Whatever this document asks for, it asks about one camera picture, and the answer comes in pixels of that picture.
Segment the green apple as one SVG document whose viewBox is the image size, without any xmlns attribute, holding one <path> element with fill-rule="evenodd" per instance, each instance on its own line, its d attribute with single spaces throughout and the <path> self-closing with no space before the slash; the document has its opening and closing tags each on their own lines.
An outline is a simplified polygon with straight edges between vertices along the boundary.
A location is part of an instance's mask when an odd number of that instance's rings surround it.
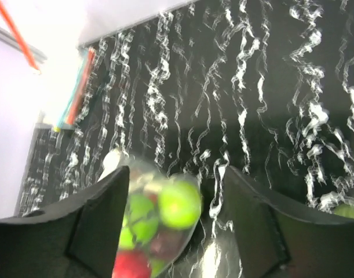
<svg viewBox="0 0 354 278">
<path fill-rule="evenodd" d="M 151 278 L 157 277 L 167 267 L 167 263 L 164 260 L 155 258 L 149 260 L 149 265 L 151 267 Z"/>
<path fill-rule="evenodd" d="M 188 181 L 166 185 L 159 194 L 158 206 L 161 221 L 173 229 L 189 229 L 202 212 L 200 192 Z"/>
</svg>

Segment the green apple top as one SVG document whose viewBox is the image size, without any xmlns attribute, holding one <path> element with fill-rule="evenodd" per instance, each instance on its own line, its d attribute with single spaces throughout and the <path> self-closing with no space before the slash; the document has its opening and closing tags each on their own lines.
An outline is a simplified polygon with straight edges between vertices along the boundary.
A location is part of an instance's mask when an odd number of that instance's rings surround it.
<svg viewBox="0 0 354 278">
<path fill-rule="evenodd" d="M 151 267 L 151 278 L 157 277 L 167 267 L 167 263 L 164 260 L 155 258 L 149 260 L 149 265 Z"/>
</svg>

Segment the green bell pepper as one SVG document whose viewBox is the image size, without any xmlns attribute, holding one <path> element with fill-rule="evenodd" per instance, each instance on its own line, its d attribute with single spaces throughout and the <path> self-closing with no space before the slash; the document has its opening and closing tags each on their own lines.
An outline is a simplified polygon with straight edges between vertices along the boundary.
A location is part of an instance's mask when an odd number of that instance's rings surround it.
<svg viewBox="0 0 354 278">
<path fill-rule="evenodd" d="M 141 193 L 130 195 L 127 200 L 119 238 L 121 250 L 133 250 L 149 243 L 155 236 L 159 218 L 154 203 Z"/>
</svg>

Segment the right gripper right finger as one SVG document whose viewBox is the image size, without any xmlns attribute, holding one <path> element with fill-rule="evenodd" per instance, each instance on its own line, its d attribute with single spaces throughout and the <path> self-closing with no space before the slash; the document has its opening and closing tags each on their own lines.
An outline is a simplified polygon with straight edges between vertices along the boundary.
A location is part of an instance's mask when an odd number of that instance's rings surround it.
<svg viewBox="0 0 354 278">
<path fill-rule="evenodd" d="M 354 219 L 307 207 L 232 166 L 223 184 L 245 277 L 354 277 Z"/>
</svg>

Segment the clear bag with white dots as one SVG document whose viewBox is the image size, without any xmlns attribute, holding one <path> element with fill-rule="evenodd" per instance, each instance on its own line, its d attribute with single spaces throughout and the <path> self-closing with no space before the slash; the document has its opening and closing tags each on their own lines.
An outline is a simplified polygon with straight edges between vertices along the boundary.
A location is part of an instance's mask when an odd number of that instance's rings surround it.
<svg viewBox="0 0 354 278">
<path fill-rule="evenodd" d="M 112 277 L 158 277 L 183 252 L 202 214 L 198 179 L 167 175 L 154 164 L 115 148 L 103 160 L 103 179 L 129 168 L 129 193 Z"/>
</svg>

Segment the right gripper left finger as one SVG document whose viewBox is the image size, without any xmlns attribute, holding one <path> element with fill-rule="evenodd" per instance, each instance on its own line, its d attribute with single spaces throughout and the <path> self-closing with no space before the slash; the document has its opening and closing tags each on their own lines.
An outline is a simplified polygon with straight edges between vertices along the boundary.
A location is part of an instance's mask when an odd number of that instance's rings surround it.
<svg viewBox="0 0 354 278">
<path fill-rule="evenodd" d="M 0 277 L 111 277 L 128 188 L 122 166 L 62 201 L 0 219 Z"/>
</svg>

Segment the red apple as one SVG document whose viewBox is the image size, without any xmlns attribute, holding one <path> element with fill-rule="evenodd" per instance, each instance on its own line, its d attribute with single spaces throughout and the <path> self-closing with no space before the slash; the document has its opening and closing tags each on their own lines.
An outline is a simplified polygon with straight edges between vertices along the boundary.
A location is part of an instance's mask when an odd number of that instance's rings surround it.
<svg viewBox="0 0 354 278">
<path fill-rule="evenodd" d="M 112 278 L 150 278 L 151 267 L 141 251 L 118 251 Z"/>
</svg>

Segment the dark purple plum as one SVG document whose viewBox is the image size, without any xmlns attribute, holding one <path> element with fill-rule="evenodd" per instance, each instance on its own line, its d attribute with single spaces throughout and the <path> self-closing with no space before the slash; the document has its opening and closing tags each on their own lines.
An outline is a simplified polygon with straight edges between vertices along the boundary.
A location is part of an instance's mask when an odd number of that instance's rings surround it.
<svg viewBox="0 0 354 278">
<path fill-rule="evenodd" d="M 169 229 L 162 229 L 151 240 L 149 252 L 152 256 L 171 260 L 180 253 L 184 242 L 184 233 Z"/>
</svg>

